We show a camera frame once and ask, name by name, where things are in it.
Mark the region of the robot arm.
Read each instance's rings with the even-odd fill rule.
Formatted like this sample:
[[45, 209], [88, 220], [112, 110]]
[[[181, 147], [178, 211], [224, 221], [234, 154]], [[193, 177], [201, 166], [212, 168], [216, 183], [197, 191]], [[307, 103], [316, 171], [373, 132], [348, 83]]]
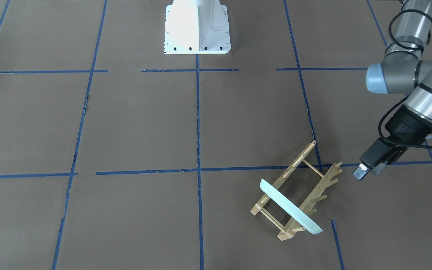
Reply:
[[353, 172], [358, 180], [379, 175], [409, 148], [428, 149], [432, 135], [432, 0], [405, 0], [388, 27], [391, 42], [381, 63], [366, 72], [371, 93], [406, 97], [378, 123], [378, 139], [361, 155]]

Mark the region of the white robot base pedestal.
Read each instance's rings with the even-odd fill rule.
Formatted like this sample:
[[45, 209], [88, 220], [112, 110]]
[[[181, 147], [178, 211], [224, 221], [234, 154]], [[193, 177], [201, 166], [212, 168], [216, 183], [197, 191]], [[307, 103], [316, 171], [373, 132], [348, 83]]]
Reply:
[[228, 54], [228, 9], [219, 0], [174, 0], [166, 6], [163, 52], [167, 55]]

